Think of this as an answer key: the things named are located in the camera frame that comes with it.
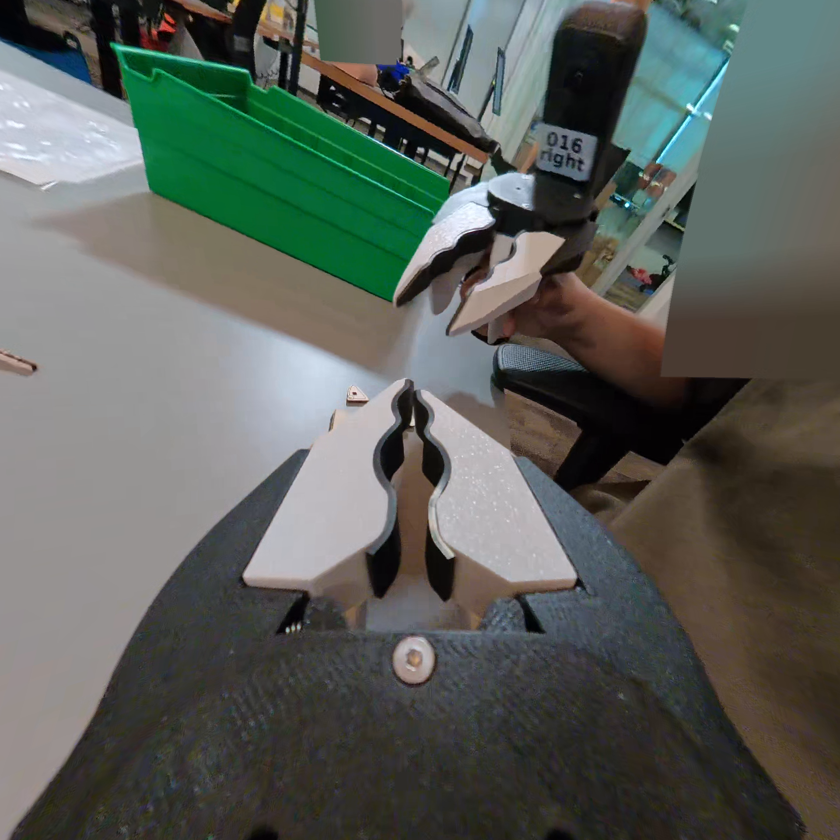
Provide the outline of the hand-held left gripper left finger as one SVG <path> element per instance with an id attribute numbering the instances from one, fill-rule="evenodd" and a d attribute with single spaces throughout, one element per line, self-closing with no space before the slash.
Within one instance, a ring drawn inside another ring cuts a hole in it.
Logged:
<path id="1" fill-rule="evenodd" d="M 392 479 L 413 395 L 411 380 L 394 381 L 313 443 L 244 583 L 322 596 L 344 611 L 388 592 L 402 554 Z"/>

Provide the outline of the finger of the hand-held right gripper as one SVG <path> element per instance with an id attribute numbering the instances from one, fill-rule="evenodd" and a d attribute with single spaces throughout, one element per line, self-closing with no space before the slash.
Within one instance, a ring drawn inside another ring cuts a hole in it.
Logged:
<path id="1" fill-rule="evenodd" d="M 503 336 L 508 314 L 534 296 L 542 269 L 564 244 L 564 238 L 549 232 L 520 233 L 508 257 L 491 261 L 486 277 L 471 287 L 448 325 L 448 336 L 483 327 L 488 337 Z"/>
<path id="2" fill-rule="evenodd" d="M 393 293 L 401 308 L 429 291 L 430 307 L 446 309 L 458 285 L 477 268 L 495 237 L 496 219 L 489 209 L 487 185 L 451 196 L 441 207 Z"/>

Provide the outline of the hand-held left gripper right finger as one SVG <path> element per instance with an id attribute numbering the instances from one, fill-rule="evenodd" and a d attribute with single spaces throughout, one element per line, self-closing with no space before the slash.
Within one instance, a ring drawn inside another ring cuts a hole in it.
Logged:
<path id="1" fill-rule="evenodd" d="M 431 392 L 413 395 L 432 486 L 425 560 L 434 592 L 472 616 L 498 599 L 564 592 L 578 575 L 509 449 Z"/>

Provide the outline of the person's right forearm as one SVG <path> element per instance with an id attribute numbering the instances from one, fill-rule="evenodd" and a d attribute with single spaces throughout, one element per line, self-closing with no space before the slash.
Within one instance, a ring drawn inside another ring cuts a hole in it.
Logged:
<path id="1" fill-rule="evenodd" d="M 672 409 L 688 392 L 685 376 L 665 376 L 665 328 L 583 288 L 567 351 L 589 371 L 640 402 Z"/>

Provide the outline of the grey desk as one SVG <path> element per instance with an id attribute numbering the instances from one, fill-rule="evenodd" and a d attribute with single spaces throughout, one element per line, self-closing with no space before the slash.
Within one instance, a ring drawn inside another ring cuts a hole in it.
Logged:
<path id="1" fill-rule="evenodd" d="M 203 536 L 351 385 L 412 378 L 508 445 L 492 351 L 149 192 L 2 174 L 2 838 Z"/>

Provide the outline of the person's right hand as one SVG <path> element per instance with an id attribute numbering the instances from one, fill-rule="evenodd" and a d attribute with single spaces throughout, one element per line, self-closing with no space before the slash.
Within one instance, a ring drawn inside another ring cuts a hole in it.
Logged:
<path id="1" fill-rule="evenodd" d="M 546 276 L 533 297 L 490 325 L 488 341 L 523 336 L 572 351 L 590 337 L 603 303 L 573 272 Z"/>

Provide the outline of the black office chair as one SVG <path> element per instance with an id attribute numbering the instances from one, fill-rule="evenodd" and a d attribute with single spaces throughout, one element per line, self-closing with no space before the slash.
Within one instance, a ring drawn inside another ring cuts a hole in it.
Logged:
<path id="1" fill-rule="evenodd" d="M 579 435 L 554 474 L 566 491 L 600 481 L 626 455 L 666 466 L 683 439 L 676 415 L 648 406 L 563 356 L 503 343 L 492 381 L 572 421 Z"/>

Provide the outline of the black bag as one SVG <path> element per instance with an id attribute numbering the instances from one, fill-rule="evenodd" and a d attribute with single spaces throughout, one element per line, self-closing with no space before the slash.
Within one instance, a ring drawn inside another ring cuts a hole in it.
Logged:
<path id="1" fill-rule="evenodd" d="M 382 89 L 385 88 L 385 71 L 389 70 L 392 74 L 392 100 L 397 105 L 489 156 L 501 150 L 500 144 L 484 131 L 480 122 L 455 97 L 419 70 L 402 62 L 388 68 L 382 66 L 380 70 Z M 415 159 L 417 153 L 423 151 L 421 163 L 425 163 L 428 153 L 433 152 L 446 159 L 447 166 L 450 166 L 459 154 L 450 143 L 421 132 L 412 125 L 405 129 L 401 141 L 405 143 L 406 156 Z"/>

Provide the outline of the wooden background table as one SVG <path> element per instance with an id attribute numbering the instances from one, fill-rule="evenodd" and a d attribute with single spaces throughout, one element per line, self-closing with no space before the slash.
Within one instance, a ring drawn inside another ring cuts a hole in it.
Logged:
<path id="1" fill-rule="evenodd" d="M 404 106 L 388 98 L 379 89 L 364 84 L 345 70 L 309 54 L 304 48 L 299 49 L 294 31 L 283 30 L 271 22 L 264 24 L 258 21 L 256 33 L 259 36 L 268 37 L 271 41 L 276 41 L 279 46 L 291 47 L 291 54 L 295 58 L 299 58 L 299 64 L 318 72 L 321 76 L 330 79 L 332 83 L 352 91 L 354 95 L 369 102 L 373 109 L 387 113 L 387 119 L 400 126 L 405 140 L 408 140 L 410 133 L 414 132 L 423 135 L 427 149 L 431 148 L 429 139 L 434 138 L 436 142 L 446 146 L 454 153 L 461 154 L 464 160 L 471 159 L 485 165 L 491 159 L 492 153 L 456 137 L 451 132 L 407 110 Z"/>

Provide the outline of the green plastic bin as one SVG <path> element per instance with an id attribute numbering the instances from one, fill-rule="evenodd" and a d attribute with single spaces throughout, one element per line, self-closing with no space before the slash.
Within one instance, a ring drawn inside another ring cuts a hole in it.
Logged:
<path id="1" fill-rule="evenodd" d="M 152 193 L 392 299 L 445 177 L 247 69 L 112 50 Z"/>

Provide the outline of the person's brown clothing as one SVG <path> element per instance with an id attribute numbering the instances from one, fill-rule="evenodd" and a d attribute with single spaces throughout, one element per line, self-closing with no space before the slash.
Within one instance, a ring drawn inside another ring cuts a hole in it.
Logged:
<path id="1" fill-rule="evenodd" d="M 838 380 L 749 381 L 655 479 L 572 496 L 656 583 L 806 837 L 838 838 Z"/>

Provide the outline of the white paper sheets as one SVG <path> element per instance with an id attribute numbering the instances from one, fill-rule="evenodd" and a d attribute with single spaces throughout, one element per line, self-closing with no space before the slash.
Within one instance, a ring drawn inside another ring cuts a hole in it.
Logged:
<path id="1" fill-rule="evenodd" d="M 144 172 L 128 105 L 99 89 L 85 90 L 101 96 L 103 104 L 88 104 L 2 71 L 2 175 L 46 189 Z"/>

